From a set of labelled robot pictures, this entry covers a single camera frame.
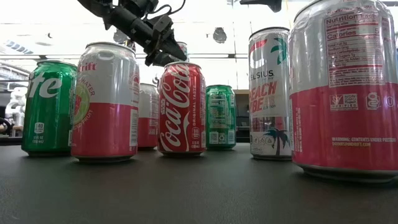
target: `can lid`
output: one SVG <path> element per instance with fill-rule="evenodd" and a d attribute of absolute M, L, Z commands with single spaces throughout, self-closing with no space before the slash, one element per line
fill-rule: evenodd
<path fill-rule="evenodd" d="M 150 83 L 140 83 L 140 85 L 149 85 L 149 86 L 153 86 L 153 87 L 157 88 L 157 86 L 156 86 L 156 85 L 154 85 L 154 84 L 150 84 Z"/>
<path fill-rule="evenodd" d="M 263 28 L 263 29 L 260 29 L 260 30 L 255 31 L 254 33 L 252 33 L 252 34 L 250 35 L 249 39 L 250 39 L 253 35 L 258 34 L 258 33 L 261 32 L 261 31 L 264 31 L 264 30 L 271 30 L 271 29 L 282 29 L 282 30 L 290 31 L 290 29 L 288 29 L 288 28 L 286 28 L 286 27 L 267 27 L 267 28 Z"/>
<path fill-rule="evenodd" d="M 36 65 L 39 65 L 40 63 L 44 63 L 44 62 L 62 63 L 64 65 L 70 65 L 70 66 L 73 66 L 73 67 L 77 68 L 77 66 L 72 64 L 72 63 L 63 62 L 63 61 L 60 61 L 60 60 L 41 60 L 41 61 L 38 61 Z"/>
<path fill-rule="evenodd" d="M 210 85 L 210 86 L 207 86 L 206 88 L 209 88 L 209 87 L 215 87 L 215 86 L 230 87 L 230 88 L 232 89 L 232 86 L 230 86 L 230 85 L 222 85 L 222 84 Z"/>
<path fill-rule="evenodd" d="M 113 45 L 113 46 L 116 46 L 116 47 L 121 47 L 121 48 L 124 48 L 124 49 L 127 49 L 127 50 L 131 51 L 134 54 L 134 56 L 136 55 L 136 52 L 133 51 L 133 49 L 131 49 L 129 47 L 126 47 L 126 46 L 121 45 L 121 44 L 105 42 L 105 41 L 89 43 L 89 44 L 86 45 L 86 48 L 91 46 L 91 45 L 97 45 L 97 44 L 106 44 L 106 45 Z"/>
<path fill-rule="evenodd" d="M 309 4 L 307 4 L 306 6 L 304 6 L 301 10 L 299 10 L 299 12 L 296 14 L 296 16 L 294 17 L 293 22 L 296 21 L 297 17 L 299 16 L 300 13 L 302 13 L 304 10 L 308 9 L 310 6 L 313 6 L 314 4 L 320 2 L 322 0 L 314 0 L 312 2 L 310 2 Z"/>
<path fill-rule="evenodd" d="M 201 69 L 201 66 L 199 66 L 199 65 L 197 65 L 197 64 L 195 64 L 195 63 L 192 63 L 192 62 L 172 62 L 172 63 L 168 63 L 168 64 L 165 65 L 164 67 L 167 67 L 167 66 L 170 66 L 170 65 L 181 64 L 181 63 L 187 64 L 187 65 L 195 65 L 195 66 L 197 66 L 197 67 L 199 67 L 199 68 Z"/>

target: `dark gray table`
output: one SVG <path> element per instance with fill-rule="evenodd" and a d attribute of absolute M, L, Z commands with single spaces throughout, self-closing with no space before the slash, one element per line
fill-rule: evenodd
<path fill-rule="evenodd" d="M 0 147 L 0 223 L 398 223 L 398 184 L 308 177 L 291 162 L 255 161 L 248 144 L 198 159 L 139 152 L 89 166 Z"/>

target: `palm tree graphic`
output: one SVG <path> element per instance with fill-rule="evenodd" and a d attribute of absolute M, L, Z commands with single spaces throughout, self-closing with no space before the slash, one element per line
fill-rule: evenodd
<path fill-rule="evenodd" d="M 277 128 L 270 128 L 264 134 L 265 136 L 271 136 L 274 138 L 274 143 L 272 144 L 272 148 L 274 149 L 276 142 L 276 155 L 280 154 L 280 141 L 282 141 L 282 149 L 285 148 L 286 143 L 290 145 L 289 138 L 285 134 L 287 130 L 279 130 Z"/>
<path fill-rule="evenodd" d="M 282 38 L 274 38 L 274 40 L 278 41 L 279 44 L 271 48 L 271 53 L 277 50 L 279 51 L 278 64 L 280 64 L 286 59 L 287 56 L 286 42 Z"/>

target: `can bottom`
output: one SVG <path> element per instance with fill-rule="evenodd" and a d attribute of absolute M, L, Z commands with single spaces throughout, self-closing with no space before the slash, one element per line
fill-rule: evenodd
<path fill-rule="evenodd" d="M 228 150 L 232 150 L 233 147 L 235 147 L 235 145 L 233 145 L 233 146 L 207 146 L 206 148 L 208 150 L 212 150 L 212 151 L 228 151 Z"/>
<path fill-rule="evenodd" d="M 70 156 L 70 151 L 28 151 L 30 157 Z"/>
<path fill-rule="evenodd" d="M 79 157 L 75 156 L 82 163 L 112 163 L 128 161 L 132 156 L 113 156 L 113 157 Z"/>
<path fill-rule="evenodd" d="M 165 157 L 173 158 L 187 158 L 187 157 L 198 157 L 203 152 L 161 152 Z"/>
<path fill-rule="evenodd" d="M 155 149 L 155 146 L 154 147 L 138 147 L 138 151 L 151 151 L 154 149 Z"/>
<path fill-rule="evenodd" d="M 253 155 L 254 159 L 270 160 L 270 161 L 291 161 L 292 156 L 263 156 Z"/>
<path fill-rule="evenodd" d="M 355 170 L 295 164 L 301 167 L 304 172 L 310 176 L 348 182 L 382 184 L 390 182 L 392 178 L 398 175 L 398 171 L 389 170 Z"/>

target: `green can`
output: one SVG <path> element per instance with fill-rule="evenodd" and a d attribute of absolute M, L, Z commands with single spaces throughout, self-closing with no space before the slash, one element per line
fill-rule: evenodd
<path fill-rule="evenodd" d="M 75 65 L 44 60 L 29 76 L 22 150 L 30 156 L 70 155 Z"/>
<path fill-rule="evenodd" d="M 229 150 L 236 145 L 235 93 L 228 85 L 206 88 L 206 147 Z"/>

